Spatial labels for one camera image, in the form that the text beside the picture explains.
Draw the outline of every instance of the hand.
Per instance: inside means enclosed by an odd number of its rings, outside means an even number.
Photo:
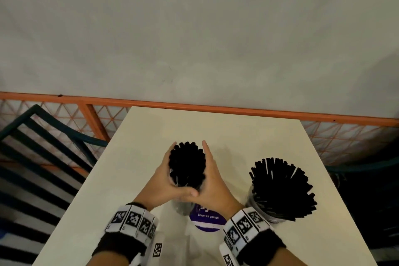
[[[148,211],[182,196],[192,198],[198,196],[196,189],[192,187],[177,187],[172,184],[172,180],[169,178],[169,155],[175,145],[176,142],[167,150],[161,165],[158,166],[146,186],[133,200],[133,202],[143,204]]]
[[[180,199],[185,202],[193,202],[220,213],[226,220],[229,220],[244,206],[232,195],[224,183],[212,153],[207,143],[202,141],[202,147],[206,156],[206,168],[204,171],[205,180],[202,183],[198,196],[185,195]]]

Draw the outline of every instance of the person's right hand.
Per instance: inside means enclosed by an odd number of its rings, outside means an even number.
[[[226,220],[229,220],[244,206],[232,195],[224,183],[212,153],[205,140],[202,147],[206,157],[205,180],[202,183],[199,196],[184,196],[180,199],[184,202],[197,203],[207,209],[220,213]]]

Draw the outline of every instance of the wall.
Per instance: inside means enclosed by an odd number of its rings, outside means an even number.
[[[0,90],[399,117],[398,0],[0,0]]]

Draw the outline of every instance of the orange metal frame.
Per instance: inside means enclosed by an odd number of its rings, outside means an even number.
[[[317,122],[335,122],[335,123],[372,125],[372,126],[396,126],[396,127],[399,126],[399,119],[394,119],[394,118],[344,116],[344,115],[334,115],[334,114],[324,114],[324,113],[286,112],[286,111],[275,111],[275,110],[257,110],[251,108],[203,106],[203,105],[193,105],[193,104],[122,100],[122,99],[112,99],[112,98],[0,92],[0,99],[55,102],[55,103],[75,103],[79,106],[80,111],[85,116],[87,123],[92,128],[92,131],[94,132],[95,136],[99,139],[103,139],[106,141],[109,141],[108,134],[105,131],[105,128],[102,125],[100,119],[98,118],[97,113],[93,108],[93,105],[122,106],[122,107],[141,106],[141,107],[167,108],[171,110],[190,110],[196,112],[230,113],[235,115],[299,119],[299,120],[317,121]]]

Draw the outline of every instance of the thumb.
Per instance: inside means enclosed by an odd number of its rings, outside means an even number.
[[[176,187],[176,197],[198,197],[198,191],[195,188],[184,186]]]

